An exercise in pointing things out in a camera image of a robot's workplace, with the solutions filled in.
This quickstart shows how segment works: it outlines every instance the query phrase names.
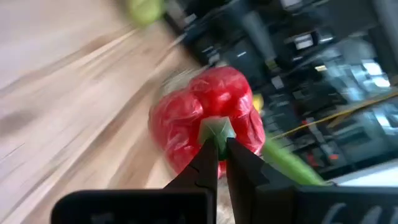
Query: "red bell pepper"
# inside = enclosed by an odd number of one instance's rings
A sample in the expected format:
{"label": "red bell pepper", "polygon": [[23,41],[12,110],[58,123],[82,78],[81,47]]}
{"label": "red bell pepper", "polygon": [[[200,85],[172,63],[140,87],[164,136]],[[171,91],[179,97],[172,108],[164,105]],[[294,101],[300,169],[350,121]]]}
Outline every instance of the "red bell pepper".
{"label": "red bell pepper", "polygon": [[[212,68],[190,80],[185,89],[163,97],[150,112],[150,132],[178,174],[199,151],[200,123],[210,116],[229,117],[236,139],[261,153],[266,137],[249,83],[234,68]],[[220,162],[219,177],[225,172],[225,163]]]}

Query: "green object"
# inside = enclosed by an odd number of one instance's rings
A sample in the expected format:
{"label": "green object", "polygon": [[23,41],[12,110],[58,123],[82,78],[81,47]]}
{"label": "green object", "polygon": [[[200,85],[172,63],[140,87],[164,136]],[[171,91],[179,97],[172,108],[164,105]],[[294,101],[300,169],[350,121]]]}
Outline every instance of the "green object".
{"label": "green object", "polygon": [[198,142],[203,144],[207,139],[214,138],[218,148],[219,161],[223,161],[227,157],[226,139],[235,137],[235,131],[228,117],[209,117],[203,119],[200,123]]}
{"label": "green object", "polygon": [[130,16],[140,26],[159,19],[164,12],[164,0],[126,0]]}
{"label": "green object", "polygon": [[279,172],[303,185],[327,185],[325,181],[299,156],[281,147],[272,135],[266,133],[267,139],[262,147],[262,156]]}

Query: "wood grain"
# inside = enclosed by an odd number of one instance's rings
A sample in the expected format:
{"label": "wood grain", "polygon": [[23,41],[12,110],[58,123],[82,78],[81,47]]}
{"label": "wood grain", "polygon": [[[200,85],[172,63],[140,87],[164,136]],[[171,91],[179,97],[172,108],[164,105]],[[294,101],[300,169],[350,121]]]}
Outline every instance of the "wood grain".
{"label": "wood grain", "polygon": [[48,223],[74,190],[173,177],[148,111],[163,78],[194,65],[161,22],[132,29],[105,0],[4,0],[0,27],[0,222]]}

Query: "cable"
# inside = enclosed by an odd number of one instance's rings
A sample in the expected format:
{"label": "cable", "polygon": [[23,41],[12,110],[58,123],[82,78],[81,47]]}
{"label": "cable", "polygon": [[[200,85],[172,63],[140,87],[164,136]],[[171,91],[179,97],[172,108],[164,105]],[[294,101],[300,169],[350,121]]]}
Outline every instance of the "cable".
{"label": "cable", "polygon": [[366,101],[366,102],[364,102],[364,103],[362,103],[362,104],[360,104],[360,105],[358,105],[358,106],[356,106],[356,107],[354,107],[354,108],[350,108],[350,109],[347,109],[347,110],[343,110],[343,111],[341,111],[341,112],[339,112],[339,113],[335,113],[335,114],[333,114],[333,115],[327,116],[326,118],[322,118],[321,120],[314,121],[314,122],[309,123],[309,124],[301,125],[301,126],[299,126],[299,127],[297,127],[297,128],[291,129],[290,131],[287,131],[287,132],[285,132],[285,133],[283,133],[283,134],[274,136],[274,137],[271,138],[271,139],[279,139],[279,138],[285,137],[285,136],[287,136],[287,135],[289,135],[289,134],[295,133],[295,132],[297,132],[297,131],[299,131],[299,130],[301,130],[301,129],[303,129],[303,128],[306,128],[306,127],[308,127],[308,126],[310,126],[310,125],[322,123],[322,122],[328,121],[328,120],[333,119],[333,118],[339,119],[339,117],[342,116],[342,115],[343,115],[344,117],[347,117],[349,114],[354,113],[354,112],[357,111],[357,110],[367,108],[367,107],[369,107],[369,106],[375,105],[376,103],[381,103],[381,102],[386,101],[386,100],[388,100],[388,99],[390,99],[390,98],[393,98],[393,97],[395,97],[395,96],[398,96],[398,91],[397,91],[397,92],[394,92],[394,93],[391,93],[391,94],[389,94],[389,95],[387,95],[387,96],[384,96],[384,97],[382,97],[382,98],[380,98],[380,99],[378,99],[378,100],[369,100],[369,101]]}

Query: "wooden table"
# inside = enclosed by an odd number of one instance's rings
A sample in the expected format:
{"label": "wooden table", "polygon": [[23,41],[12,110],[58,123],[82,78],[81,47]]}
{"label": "wooden table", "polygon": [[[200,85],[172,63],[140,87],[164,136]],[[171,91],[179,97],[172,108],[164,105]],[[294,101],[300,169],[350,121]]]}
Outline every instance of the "wooden table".
{"label": "wooden table", "polygon": [[0,28],[1,223],[48,223],[74,190],[172,178],[148,111],[193,65],[161,22],[134,29],[112,0],[5,0]]}

